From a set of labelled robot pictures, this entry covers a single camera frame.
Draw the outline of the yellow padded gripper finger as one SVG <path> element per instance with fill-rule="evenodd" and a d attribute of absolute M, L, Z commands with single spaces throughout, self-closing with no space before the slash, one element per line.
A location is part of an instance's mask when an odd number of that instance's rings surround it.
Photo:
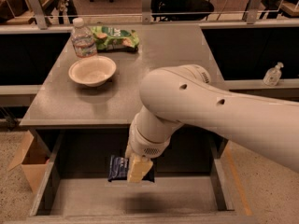
<path fill-rule="evenodd" d="M 130 145 L 126 148 L 125 158 L 129 160 L 127 181 L 131 183 L 139 183 L 153 165 L 150 158 L 134 153 Z"/>

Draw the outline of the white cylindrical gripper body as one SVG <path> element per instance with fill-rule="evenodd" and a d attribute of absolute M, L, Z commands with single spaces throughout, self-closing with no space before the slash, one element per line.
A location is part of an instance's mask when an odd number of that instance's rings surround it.
<path fill-rule="evenodd" d="M 147 158 L 157 158 L 161 156 L 168 147 L 170 139 L 162 143 L 153 143 L 144 138 L 137 130 L 136 126 L 131 125 L 128 138 L 128 156 L 133 153 Z"/>

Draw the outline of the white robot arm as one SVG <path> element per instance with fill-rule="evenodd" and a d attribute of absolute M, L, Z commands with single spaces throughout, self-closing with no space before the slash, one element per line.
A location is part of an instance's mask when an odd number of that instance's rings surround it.
<path fill-rule="evenodd" d="M 299 104 L 220 90 L 200 65 L 164 67 L 141 81 L 143 104 L 129 132 L 127 180 L 138 183 L 171 135 L 188 124 L 216 133 L 299 172 Z"/>

